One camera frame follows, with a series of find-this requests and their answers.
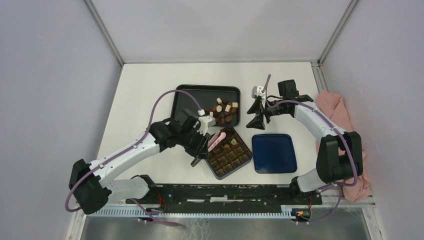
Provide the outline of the pink tongs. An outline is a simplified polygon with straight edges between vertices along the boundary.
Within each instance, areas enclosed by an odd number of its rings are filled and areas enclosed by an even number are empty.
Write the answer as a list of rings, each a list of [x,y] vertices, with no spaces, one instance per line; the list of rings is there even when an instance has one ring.
[[[223,131],[216,132],[208,141],[208,152],[211,152],[222,140],[226,138],[226,136],[227,134]]]

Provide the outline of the black chocolate tray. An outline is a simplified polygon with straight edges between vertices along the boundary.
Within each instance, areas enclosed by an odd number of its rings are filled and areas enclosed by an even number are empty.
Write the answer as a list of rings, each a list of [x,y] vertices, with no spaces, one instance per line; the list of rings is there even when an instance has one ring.
[[[241,120],[241,92],[235,86],[181,84],[177,90],[192,95],[206,114],[213,113],[217,127],[235,127]],[[222,106],[221,112],[216,107]]]

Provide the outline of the blue chocolate box with insert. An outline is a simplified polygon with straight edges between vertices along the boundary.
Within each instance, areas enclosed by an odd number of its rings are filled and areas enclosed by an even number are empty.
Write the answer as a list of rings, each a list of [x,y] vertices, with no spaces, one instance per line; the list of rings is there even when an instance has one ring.
[[[233,127],[219,131],[225,137],[209,151],[207,164],[217,180],[223,180],[248,164],[253,153]]]

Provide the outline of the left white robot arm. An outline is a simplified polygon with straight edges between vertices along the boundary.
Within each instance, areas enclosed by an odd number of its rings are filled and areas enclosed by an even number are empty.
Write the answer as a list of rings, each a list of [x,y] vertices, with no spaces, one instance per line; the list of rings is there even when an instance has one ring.
[[[144,159],[175,146],[197,160],[208,157],[208,129],[215,124],[209,115],[196,116],[188,109],[173,118],[152,123],[136,140],[97,160],[76,161],[71,170],[69,196],[74,196],[86,215],[103,208],[109,201],[140,199],[153,203],[157,190],[142,177],[118,180],[117,177]]]

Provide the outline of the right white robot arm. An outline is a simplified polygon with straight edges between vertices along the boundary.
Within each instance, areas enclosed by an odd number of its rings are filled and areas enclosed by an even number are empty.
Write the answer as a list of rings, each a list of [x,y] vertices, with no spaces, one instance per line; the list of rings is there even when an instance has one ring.
[[[290,115],[319,142],[315,168],[292,179],[289,199],[302,204],[309,198],[309,192],[355,186],[364,170],[360,135],[325,116],[309,95],[299,94],[293,79],[278,83],[279,96],[274,101],[268,100],[267,88],[267,85],[252,88],[254,103],[247,114],[253,114],[254,118],[246,127],[264,130],[271,117]]]

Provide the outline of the blue box lid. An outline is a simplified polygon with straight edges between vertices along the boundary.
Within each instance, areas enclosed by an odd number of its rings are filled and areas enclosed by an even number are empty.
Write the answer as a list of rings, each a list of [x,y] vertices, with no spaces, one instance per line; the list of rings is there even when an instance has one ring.
[[[258,174],[291,174],[298,170],[293,141],[288,134],[256,134],[251,143],[254,169]]]

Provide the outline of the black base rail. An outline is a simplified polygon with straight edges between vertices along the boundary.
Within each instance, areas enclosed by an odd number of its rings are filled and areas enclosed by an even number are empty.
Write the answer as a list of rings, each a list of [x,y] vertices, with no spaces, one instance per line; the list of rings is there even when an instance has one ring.
[[[166,214],[266,214],[323,200],[316,192],[293,193],[287,185],[158,184],[137,202],[159,206]]]

